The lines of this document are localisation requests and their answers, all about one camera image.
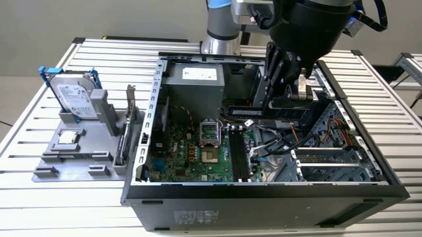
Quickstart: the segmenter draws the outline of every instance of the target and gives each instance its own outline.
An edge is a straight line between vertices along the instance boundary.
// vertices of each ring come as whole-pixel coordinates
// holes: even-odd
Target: black cable
[[[283,146],[285,146],[285,144],[283,144],[283,145],[281,145],[278,148],[275,148],[273,152],[269,152],[269,154],[266,154],[265,156],[261,156],[261,157],[265,158],[265,157],[267,157],[267,156],[270,156],[270,155],[277,155],[277,156],[285,155],[285,154],[290,153],[290,151],[291,151],[293,149],[295,149],[297,147],[302,146],[311,138],[315,138],[315,137],[319,137],[319,136],[318,136],[317,134],[310,133],[310,134],[306,136],[306,138],[305,138],[301,142],[298,142],[295,145],[293,145],[293,146],[291,146],[290,148],[287,148],[286,150],[278,152],[278,150],[283,148]]]
[[[9,123],[7,123],[7,122],[3,122],[1,120],[0,120],[0,123],[3,123],[3,124],[4,124],[4,125],[7,125],[7,126],[13,127],[13,125],[12,125],[12,124],[9,124]]]
[[[411,108],[411,109],[413,109],[413,108],[414,108],[414,106],[417,105],[418,101],[419,101],[419,100],[418,100],[418,99],[415,99],[415,100],[414,100],[414,102],[411,103],[411,106],[410,106],[410,108]]]
[[[397,84],[395,86],[393,87],[393,89],[410,77],[410,75],[407,75]]]
[[[274,15],[270,21],[263,22],[263,26],[270,29],[282,18],[282,0],[273,0]]]

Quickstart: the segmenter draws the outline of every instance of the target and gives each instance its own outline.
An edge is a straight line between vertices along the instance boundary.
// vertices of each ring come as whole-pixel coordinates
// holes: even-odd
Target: gray wall
[[[55,66],[75,37],[198,42],[206,32],[204,0],[0,0],[0,75]]]
[[[375,17],[371,0],[369,14]],[[390,63],[402,51],[421,52],[422,0],[385,0],[390,29],[363,29],[338,49],[359,49],[374,63]],[[188,39],[206,35],[204,0],[0,0],[0,75],[34,76],[55,66],[75,37],[104,35]],[[254,37],[265,45],[266,37]]]

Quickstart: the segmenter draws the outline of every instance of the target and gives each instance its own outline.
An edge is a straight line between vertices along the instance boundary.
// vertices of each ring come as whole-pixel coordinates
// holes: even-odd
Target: aluminum profile table
[[[58,67],[82,71],[95,67],[116,109],[126,108],[127,84],[135,85],[136,104],[144,110],[159,51],[199,53],[199,44],[87,39],[71,45]],[[242,54],[265,57],[265,47],[243,46]],[[411,197],[341,230],[170,232],[170,236],[422,236],[422,122],[365,57],[333,51],[323,60]],[[0,230],[5,230],[0,235],[158,235],[144,231],[131,207],[120,206],[123,181],[31,181],[60,122],[58,112],[58,101],[43,85],[0,143]]]
[[[401,66],[417,83],[422,85],[422,54],[402,53],[393,65]]]

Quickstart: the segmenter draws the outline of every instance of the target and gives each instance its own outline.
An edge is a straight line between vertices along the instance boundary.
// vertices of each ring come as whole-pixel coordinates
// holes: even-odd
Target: cable
[[[417,105],[418,101],[419,101],[419,99],[415,99],[414,102],[411,103],[411,105],[410,105],[410,108],[411,108],[411,109],[413,109],[414,106]]]
[[[410,77],[410,75],[407,75],[397,84],[395,86],[393,87],[393,89]]]
[[[334,118],[334,120],[335,120],[339,124],[345,125],[343,121],[339,120],[338,118]],[[342,136],[343,136],[343,139],[345,139],[345,143],[347,144],[347,146],[351,146],[353,143],[351,143],[350,137],[347,136],[347,133],[346,133],[346,131],[345,131],[343,129],[341,129],[341,133],[342,133]]]
[[[9,123],[7,123],[7,122],[3,122],[1,120],[0,120],[0,123],[3,123],[3,124],[4,124],[4,125],[7,125],[7,126],[13,127],[13,125],[12,125],[12,124],[9,124]]]
[[[274,15],[270,21],[263,22],[263,26],[270,29],[282,18],[282,0],[273,0]]]
[[[270,174],[266,176],[266,178],[265,178],[265,181],[266,181],[266,182],[269,182],[269,177],[270,177],[270,175],[271,175],[275,171],[278,171],[278,170],[281,169],[281,167],[282,167],[282,166],[279,166],[277,169],[274,169],[274,171],[271,171]]]
[[[295,145],[293,145],[290,148],[287,148],[286,150],[279,151],[279,152],[273,151],[273,152],[270,152],[267,155],[265,155],[265,156],[262,156],[262,157],[267,157],[267,156],[270,156],[270,155],[281,156],[281,155],[289,154],[293,149],[295,149],[297,147],[303,146],[303,144],[305,144],[311,138],[315,138],[317,136],[318,136],[317,134],[310,133],[310,134],[306,136],[306,138],[305,138],[301,142],[298,142]]]
[[[192,115],[191,115],[191,112],[182,106],[175,106],[175,107],[171,107],[171,109],[182,109],[186,111],[187,115],[190,116],[190,121],[191,121],[191,129],[192,131],[195,131],[194,129],[194,119],[192,119]]]
[[[295,127],[293,126],[293,121],[290,122],[290,127],[291,127],[293,135],[295,136],[297,142],[299,142],[299,138],[298,138],[298,135],[297,135],[297,132],[295,132]]]
[[[329,119],[329,123],[327,123],[327,133],[325,134],[325,137],[323,137],[323,139],[322,139],[322,142],[326,142],[326,140],[327,140],[327,138],[330,137],[330,134],[331,134],[331,122],[335,122],[335,124],[337,125],[345,125],[345,123],[343,123],[343,121],[342,120],[339,120],[338,118],[330,118]],[[346,133],[346,131],[343,130],[343,129],[341,129],[341,134],[342,134],[342,137],[343,137],[343,139],[345,139],[345,143],[346,143],[346,145],[347,146],[351,146],[351,140],[350,140],[350,138],[349,138],[349,136],[347,136],[347,133]]]

